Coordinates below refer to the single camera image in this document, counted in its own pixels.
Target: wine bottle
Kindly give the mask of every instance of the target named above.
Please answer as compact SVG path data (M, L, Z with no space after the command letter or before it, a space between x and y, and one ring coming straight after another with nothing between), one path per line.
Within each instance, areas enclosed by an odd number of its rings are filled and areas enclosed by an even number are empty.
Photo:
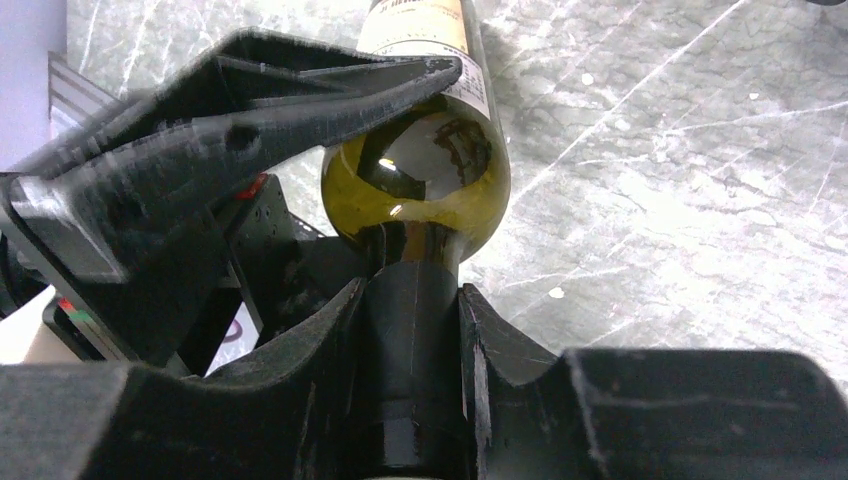
M471 0L378 0L358 48L454 55L460 80L388 125L327 150L321 191L339 235L371 267L342 451L353 479L465 480L457 271L500 223L506 147Z
M328 149L324 208L374 271L399 260L458 264L495 232L510 190L509 162L471 0L372 4L358 49L455 55L462 78L394 122Z

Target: black cylindrical part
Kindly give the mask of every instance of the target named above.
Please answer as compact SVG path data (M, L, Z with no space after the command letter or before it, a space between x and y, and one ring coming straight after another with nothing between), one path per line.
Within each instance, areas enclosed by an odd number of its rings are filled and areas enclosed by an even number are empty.
M457 279L434 262L382 269L363 297L348 415L353 478L468 478Z

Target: red component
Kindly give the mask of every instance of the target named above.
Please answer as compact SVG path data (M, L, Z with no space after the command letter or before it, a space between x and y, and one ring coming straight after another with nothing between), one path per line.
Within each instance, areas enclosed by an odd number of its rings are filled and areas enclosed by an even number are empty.
M262 185L265 184L265 180L267 179L267 173L260 173L259 176L256 177L256 181L253 182L253 185L251 185L250 188L236 194L236 200L250 200L251 198L255 197L256 194L259 192L259 189L262 188Z
M59 300L59 308L61 308L62 310L64 310L64 311L65 311L65 312L67 312L67 313L70 313L70 312L76 312L76 311L77 311L77 309L76 309L76 308L74 308L74 306L73 306L73 305L71 305L71 302L70 302L67 298L64 298L64 297L62 297L62 298Z

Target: gray marble surface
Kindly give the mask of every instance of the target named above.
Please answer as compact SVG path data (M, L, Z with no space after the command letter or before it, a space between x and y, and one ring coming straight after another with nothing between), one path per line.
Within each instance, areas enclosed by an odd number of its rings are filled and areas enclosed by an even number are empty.
M234 28L353 46L368 0L70 0L69 63L125 95ZM550 349L778 348L848 387L848 5L478 0L512 161L463 264ZM277 169L330 227L320 152Z

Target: bottle label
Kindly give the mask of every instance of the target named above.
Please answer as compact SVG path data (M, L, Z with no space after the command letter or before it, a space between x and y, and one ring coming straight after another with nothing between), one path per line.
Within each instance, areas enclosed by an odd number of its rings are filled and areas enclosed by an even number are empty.
M491 120L483 69L468 56L460 0L383 0L365 20L357 49L386 56L459 57L462 77L444 94Z

